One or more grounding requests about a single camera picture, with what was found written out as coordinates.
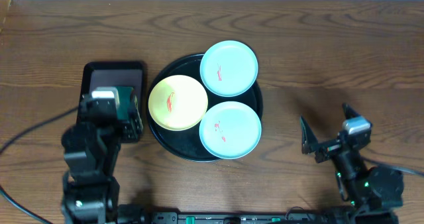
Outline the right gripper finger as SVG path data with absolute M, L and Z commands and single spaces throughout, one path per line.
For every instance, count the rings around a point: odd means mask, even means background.
M 301 152 L 303 154 L 315 152 L 319 144 L 315 134 L 303 116 L 300 117 L 299 122 L 301 125 Z
M 348 103 L 343 103 L 342 108 L 345 119 L 360 117 L 360 114 L 358 114 Z

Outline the yellow plate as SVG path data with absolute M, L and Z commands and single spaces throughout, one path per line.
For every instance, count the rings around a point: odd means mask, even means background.
M 208 108 L 205 88 L 194 78 L 174 75 L 160 80 L 148 97 L 148 112 L 154 122 L 170 131 L 194 127 Z

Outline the light blue plate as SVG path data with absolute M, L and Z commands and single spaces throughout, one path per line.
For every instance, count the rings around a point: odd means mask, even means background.
M 214 105 L 199 125 L 199 137 L 204 148 L 222 159 L 247 155 L 255 149 L 261 134 L 262 125 L 256 112 L 237 101 Z
M 205 52 L 199 73 L 210 92 L 222 97 L 235 97 L 246 92 L 256 81 L 258 59 L 246 44 L 225 40 Z

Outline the green sponge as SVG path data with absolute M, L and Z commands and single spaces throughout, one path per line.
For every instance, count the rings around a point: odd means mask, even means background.
M 133 87 L 118 86 L 119 105 L 117 106 L 117 118 L 120 121 L 126 121 L 129 119 L 129 109 L 131 106 L 131 99 L 133 97 Z

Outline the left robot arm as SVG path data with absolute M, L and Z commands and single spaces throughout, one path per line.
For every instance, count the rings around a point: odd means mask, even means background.
M 142 119 L 133 87 L 98 87 L 83 95 L 76 124 L 62 135 L 62 213 L 66 223 L 148 223 L 139 205 L 118 203 L 113 175 L 121 145 L 138 142 Z

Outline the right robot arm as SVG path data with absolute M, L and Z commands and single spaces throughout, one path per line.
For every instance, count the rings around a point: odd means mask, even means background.
M 333 140 L 319 142 L 307 121 L 300 117 L 301 151 L 314 154 L 315 161 L 332 161 L 343 201 L 351 206 L 334 211 L 334 219 L 345 223 L 398 223 L 395 208 L 403 205 L 403 174 L 387 165 L 365 165 L 360 150 L 370 143 L 372 123 L 344 103 L 345 121 Z

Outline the rectangular black sponge tray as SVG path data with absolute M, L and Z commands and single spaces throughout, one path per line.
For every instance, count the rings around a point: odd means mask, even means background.
M 138 108 L 142 115 L 141 106 L 143 92 L 143 63 L 138 61 L 90 62 L 83 69 L 80 101 L 82 96 L 97 87 L 129 86 L 135 88 L 138 97 Z M 132 143 L 138 141 L 121 141 Z

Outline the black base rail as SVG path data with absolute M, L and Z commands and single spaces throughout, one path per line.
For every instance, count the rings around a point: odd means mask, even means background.
M 154 212 L 151 224 L 276 224 L 330 223 L 329 218 L 312 213 L 176 213 Z

